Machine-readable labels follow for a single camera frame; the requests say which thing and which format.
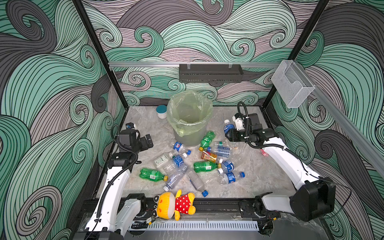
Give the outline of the clear bottle blue label top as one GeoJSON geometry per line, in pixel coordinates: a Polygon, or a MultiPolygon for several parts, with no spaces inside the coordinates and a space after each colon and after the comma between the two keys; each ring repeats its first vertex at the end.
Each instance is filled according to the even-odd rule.
{"type": "Polygon", "coordinates": [[[230,123],[230,120],[224,120],[224,133],[228,140],[234,140],[236,129],[235,126],[230,123]]]}

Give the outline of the clear bottle green white label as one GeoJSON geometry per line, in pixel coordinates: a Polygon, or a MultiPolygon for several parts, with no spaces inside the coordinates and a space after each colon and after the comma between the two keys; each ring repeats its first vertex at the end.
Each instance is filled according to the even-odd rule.
{"type": "Polygon", "coordinates": [[[155,158],[154,166],[156,168],[162,168],[164,165],[169,163],[173,159],[173,157],[175,157],[178,154],[179,154],[179,152],[177,152],[176,150],[172,150],[169,153],[164,153],[164,154],[160,155],[159,157],[155,158]]]}

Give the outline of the red yellow label tea bottle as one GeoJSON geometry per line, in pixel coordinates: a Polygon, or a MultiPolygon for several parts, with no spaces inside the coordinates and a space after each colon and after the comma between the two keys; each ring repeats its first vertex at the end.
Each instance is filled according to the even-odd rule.
{"type": "Polygon", "coordinates": [[[201,159],[205,160],[205,161],[210,161],[210,162],[216,163],[217,162],[217,155],[203,151],[201,154],[201,159]]]}

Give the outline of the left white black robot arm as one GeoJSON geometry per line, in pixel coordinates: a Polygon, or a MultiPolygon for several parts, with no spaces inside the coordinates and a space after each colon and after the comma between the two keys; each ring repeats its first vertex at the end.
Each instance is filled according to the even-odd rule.
{"type": "Polygon", "coordinates": [[[144,194],[129,194],[119,208],[124,186],[138,161],[141,147],[128,148],[121,144],[118,136],[113,140],[121,151],[111,157],[102,195],[85,229],[75,234],[75,240],[123,240],[134,219],[147,211],[144,194]]]}

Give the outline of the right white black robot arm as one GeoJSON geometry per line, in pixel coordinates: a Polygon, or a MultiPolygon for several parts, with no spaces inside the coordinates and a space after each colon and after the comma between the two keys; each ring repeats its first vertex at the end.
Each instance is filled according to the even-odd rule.
{"type": "Polygon", "coordinates": [[[254,149],[264,150],[288,175],[295,189],[292,196],[267,193],[260,197],[264,212],[283,212],[308,222],[331,213],[335,208],[336,184],[328,177],[322,178],[305,165],[272,129],[254,131],[225,130],[230,142],[251,142],[254,149]]]}

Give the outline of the soda water bottle blue cap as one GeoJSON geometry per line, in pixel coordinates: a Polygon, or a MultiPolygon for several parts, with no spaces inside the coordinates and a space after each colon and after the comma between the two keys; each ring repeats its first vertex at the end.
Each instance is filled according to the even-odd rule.
{"type": "Polygon", "coordinates": [[[223,147],[223,146],[207,147],[207,151],[209,153],[213,153],[217,155],[218,157],[224,157],[224,158],[229,158],[232,153],[231,148],[223,147]]]}

